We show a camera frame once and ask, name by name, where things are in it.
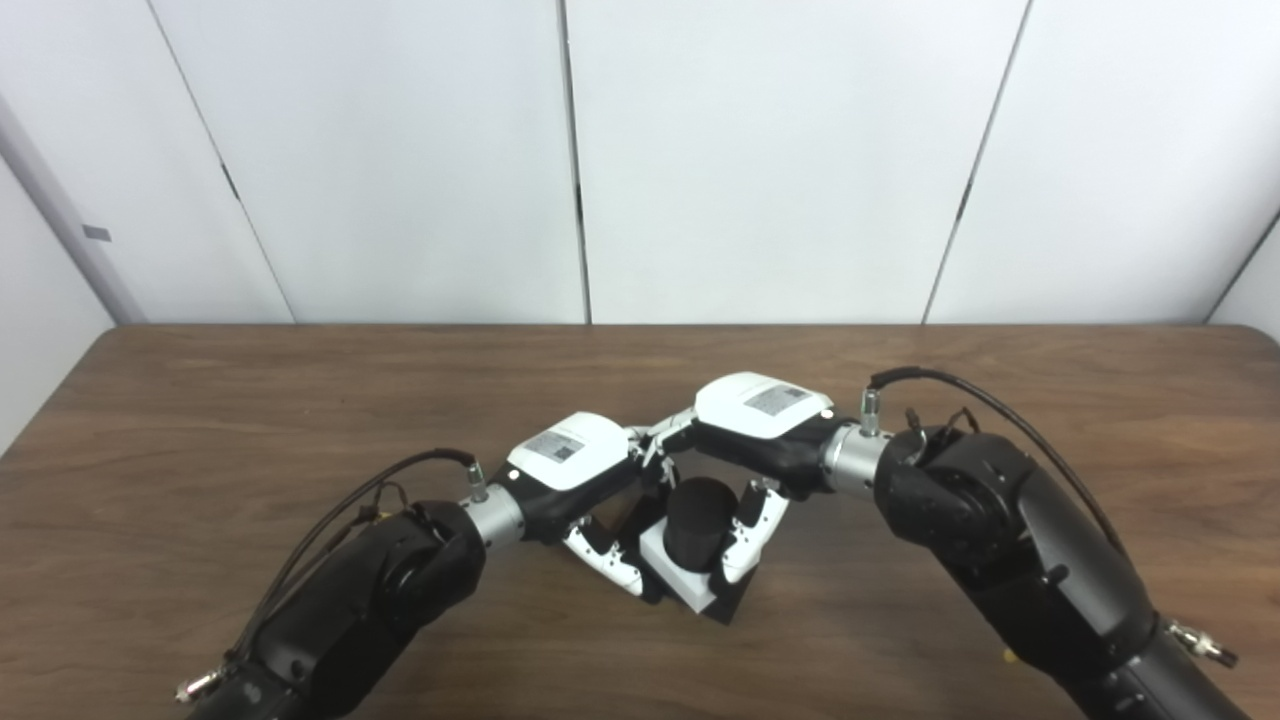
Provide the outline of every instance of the barcode label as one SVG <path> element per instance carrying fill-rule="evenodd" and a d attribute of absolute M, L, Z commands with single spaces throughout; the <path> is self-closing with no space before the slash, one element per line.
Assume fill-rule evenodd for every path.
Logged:
<path fill-rule="evenodd" d="M 794 386 L 777 384 L 748 400 L 746 406 L 759 410 L 771 418 L 777 418 L 778 413 L 812 395 L 812 392 Z"/>
<path fill-rule="evenodd" d="M 557 432 L 547 430 L 534 439 L 525 443 L 525 448 L 543 457 L 552 460 L 554 462 L 563 462 L 579 450 L 582 450 L 582 443 L 577 442 L 571 437 L 564 437 Z"/>

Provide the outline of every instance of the wire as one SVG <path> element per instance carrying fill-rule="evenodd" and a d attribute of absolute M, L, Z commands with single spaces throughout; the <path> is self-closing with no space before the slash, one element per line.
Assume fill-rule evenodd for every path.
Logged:
<path fill-rule="evenodd" d="M 320 561 L 333 555 L 333 551 L 338 550 L 338 546 L 342 544 L 342 541 L 344 541 L 347 536 L 351 534 L 352 529 L 357 528 L 358 525 L 369 524 L 371 521 L 372 521 L 371 519 L 366 519 L 364 516 L 356 518 L 351 523 L 343 525 L 340 530 L 334 533 L 333 537 L 330 537 L 323 546 L 320 546 L 320 550 L 315 551 L 311 555 L 311 557 L 308 557 L 307 561 L 303 562 L 297 571 L 292 573 L 289 575 L 289 579 L 287 579 L 284 584 L 280 585 L 280 592 L 276 593 L 279 600 L 275 603 L 275 607 L 279 607 L 282 602 L 288 600 L 289 593 L 293 592 L 293 588 L 296 588 L 300 582 L 307 578 L 311 574 L 311 570 L 315 570 L 316 566 L 320 565 Z"/>
<path fill-rule="evenodd" d="M 396 488 L 396 495 L 399 496 L 401 501 L 401 510 L 408 510 L 408 493 L 404 492 L 404 486 L 397 483 L 396 480 L 387 480 L 378 486 L 378 489 L 374 492 L 374 507 L 379 507 L 379 503 L 383 501 L 383 491 L 389 487 Z"/>
<path fill-rule="evenodd" d="M 960 418 L 964 418 L 965 420 L 969 421 L 970 430 L 975 433 L 982 432 L 982 427 L 978 425 L 978 419 L 973 416 L 973 413 L 970 413 L 968 407 L 960 407 L 960 410 L 957 410 L 954 415 L 951 415 L 951 419 L 947 420 L 947 432 L 955 429 L 956 423 L 960 421 Z"/>
<path fill-rule="evenodd" d="M 1047 439 L 1044 439 L 1044 436 L 1039 434 L 1039 432 L 1037 432 L 1030 423 L 1024 420 L 1021 415 L 1015 413 L 1012 407 L 1001 402 L 996 396 L 991 395 L 989 392 L 982 389 L 980 387 L 970 383 L 964 378 L 952 375 L 951 373 L 934 370 L 932 368 L 919 368 L 914 365 L 905 368 L 893 368 L 891 370 L 884 370 L 883 373 L 876 373 L 874 375 L 872 375 L 872 380 L 867 386 L 867 388 L 878 391 L 878 389 L 884 389 L 886 386 L 890 386 L 899 380 L 913 380 L 913 379 L 938 380 L 951 387 L 963 389 L 964 392 L 980 400 L 987 407 L 991 407 L 1001 418 L 1009 420 L 1014 427 L 1021 430 L 1021 433 L 1025 434 L 1036 445 L 1036 447 L 1038 447 L 1039 451 L 1044 454 L 1046 457 L 1048 457 L 1050 462 L 1052 462 L 1053 466 L 1057 468 L 1057 471 L 1062 475 L 1064 479 L 1066 479 L 1068 484 L 1071 486 L 1071 489 L 1075 491 L 1075 495 L 1080 497 L 1080 501 L 1084 502 L 1084 506 L 1089 510 L 1089 514 L 1093 515 L 1093 520 L 1098 524 L 1098 529 L 1102 530 L 1102 534 L 1107 538 L 1107 542 L 1111 543 L 1111 547 L 1116 548 L 1116 552 L 1119 552 L 1124 557 L 1129 557 L 1129 553 L 1124 548 L 1124 543 L 1120 542 L 1120 534 L 1116 533 L 1115 525 L 1111 524 L 1111 520 L 1107 518 L 1107 514 L 1102 510 L 1102 506 L 1098 505 L 1098 501 L 1097 498 L 1093 497 L 1093 493 L 1089 492 L 1089 488 L 1084 484 L 1084 480 L 1082 480 L 1080 477 L 1075 474 L 1075 470 L 1073 470 L 1071 466 L 1068 465 L 1066 460 L 1061 455 L 1059 455 L 1056 450 L 1053 450 L 1053 446 L 1050 445 Z"/>
<path fill-rule="evenodd" d="M 471 455 L 470 452 L 463 452 L 461 450 L 452 450 L 448 447 L 438 447 L 435 450 L 428 450 L 426 452 L 419 452 L 417 455 L 411 455 L 401 460 L 399 462 L 390 465 L 381 473 L 378 473 L 372 478 L 365 480 L 356 489 L 351 491 L 351 493 L 347 495 L 347 497 L 344 497 L 342 501 L 334 505 L 332 510 L 325 512 L 324 516 L 320 518 L 320 520 L 310 530 L 307 530 L 307 534 L 302 537 L 297 547 L 293 548 L 293 552 L 289 553 L 289 557 L 284 561 L 284 565 L 280 566 L 279 573 L 275 574 L 275 579 L 273 579 L 271 584 L 268 585 L 266 593 L 262 596 L 262 600 L 259 601 L 257 607 L 253 610 L 253 614 L 250 616 L 248 623 L 244 625 L 244 630 L 241 632 L 239 639 L 237 639 L 236 644 L 232 646 L 229 651 L 227 651 L 228 659 L 244 660 L 247 657 L 248 643 L 253 639 L 253 637 L 257 635 L 257 630 L 262 626 L 262 623 L 266 621 L 266 618 L 275 609 L 278 601 L 287 592 L 285 583 L 289 580 L 289 574 L 293 571 L 293 568 L 297 566 L 298 561 L 302 559 L 302 555 L 307 551 L 308 547 L 311 547 L 311 543 L 314 543 L 316 538 L 320 537 L 320 533 L 323 533 L 325 528 L 328 528 L 335 519 L 338 519 L 339 515 L 342 515 L 352 505 L 355 505 L 356 501 L 369 495 L 371 491 L 376 489 L 379 491 L 379 495 L 381 495 L 380 491 L 383 489 L 383 486 L 390 479 L 392 475 L 399 473 L 406 468 L 410 468 L 411 465 L 417 465 L 419 462 L 425 462 L 428 460 L 452 460 L 454 462 L 458 462 L 463 468 L 470 468 L 476 464 L 475 455 Z M 330 543 L 334 547 L 337 547 L 335 542 L 330 541 Z M 326 552 L 321 552 L 317 555 L 326 555 Z M 310 569 L 311 566 L 314 566 L 314 562 L 307 562 L 306 569 Z"/>

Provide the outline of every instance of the wooden table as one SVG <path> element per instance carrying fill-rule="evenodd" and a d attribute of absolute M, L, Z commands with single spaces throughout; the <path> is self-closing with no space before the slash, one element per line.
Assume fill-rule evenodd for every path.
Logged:
<path fill-rule="evenodd" d="M 870 372 L 908 363 L 1036 423 L 1157 606 L 1243 656 L 1210 675 L 1254 719 L 1280 717 L 1280 351 L 1203 327 L 122 328 L 0 461 L 0 712 L 183 717 L 170 689 L 216 662 L 300 534 L 417 450 L 494 468 L 575 410 L 644 424 L 742 369 L 852 409 Z M 886 424 L 961 402 L 895 386 Z M 449 468 L 410 483 L 465 495 Z M 498 553 L 356 716 L 1079 717 L 1001 660 L 923 550 L 831 496 L 791 509 L 730 628 L 645 606 L 563 548 Z"/>

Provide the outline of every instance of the white panel wall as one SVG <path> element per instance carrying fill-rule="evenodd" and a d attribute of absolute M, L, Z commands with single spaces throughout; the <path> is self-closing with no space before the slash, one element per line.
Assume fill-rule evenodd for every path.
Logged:
<path fill-rule="evenodd" d="M 1249 325 L 1280 342 L 1280 223 L 1222 299 L 1212 322 Z"/>
<path fill-rule="evenodd" d="M 931 322 L 1202 322 L 1280 197 L 1280 3 L 1036 3 Z"/>
<path fill-rule="evenodd" d="M 1023 9 L 570 0 L 595 320 L 919 322 Z"/>
<path fill-rule="evenodd" d="M 128 320 L 291 320 L 145 0 L 0 3 L 0 96 Z"/>
<path fill-rule="evenodd" d="M 303 322 L 581 322 L 553 0 L 155 0 Z"/>
<path fill-rule="evenodd" d="M 0 163 L 0 455 L 110 327 L 67 251 Z"/>

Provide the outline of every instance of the silver connector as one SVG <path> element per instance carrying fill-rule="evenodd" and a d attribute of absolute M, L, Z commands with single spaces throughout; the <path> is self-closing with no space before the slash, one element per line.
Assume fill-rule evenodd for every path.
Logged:
<path fill-rule="evenodd" d="M 890 438 L 861 430 L 856 423 L 836 430 L 823 448 L 822 469 L 833 491 L 874 500 L 876 469 Z"/>
<path fill-rule="evenodd" d="M 863 404 L 859 413 L 859 420 L 861 421 L 861 428 L 859 432 L 864 437 L 876 437 L 879 434 L 879 391 L 873 388 L 867 388 L 863 391 Z"/>
<path fill-rule="evenodd" d="M 773 478 L 751 478 L 746 482 L 746 484 L 751 486 L 754 489 L 773 492 L 780 492 L 782 489 L 782 483 L 780 480 L 774 480 Z"/>
<path fill-rule="evenodd" d="M 178 685 L 177 692 L 173 694 L 173 700 L 180 702 L 182 705 L 195 702 L 200 700 L 201 696 L 216 688 L 223 682 L 225 675 L 227 667 L 219 667 L 205 673 L 195 680 L 187 680 Z"/>
<path fill-rule="evenodd" d="M 1207 657 L 1226 667 L 1235 667 L 1235 664 L 1240 661 L 1238 655 L 1208 637 L 1208 633 L 1203 630 L 1183 625 L 1178 620 L 1170 620 L 1165 630 L 1183 646 L 1183 650 L 1196 657 Z"/>
<path fill-rule="evenodd" d="M 480 503 L 489 500 L 489 488 L 485 486 L 484 470 L 479 462 L 467 466 L 467 486 L 471 488 L 471 502 Z"/>
<path fill-rule="evenodd" d="M 462 501 L 462 510 L 471 516 L 486 552 L 525 537 L 525 514 L 507 488 L 494 484 L 484 502 Z"/>

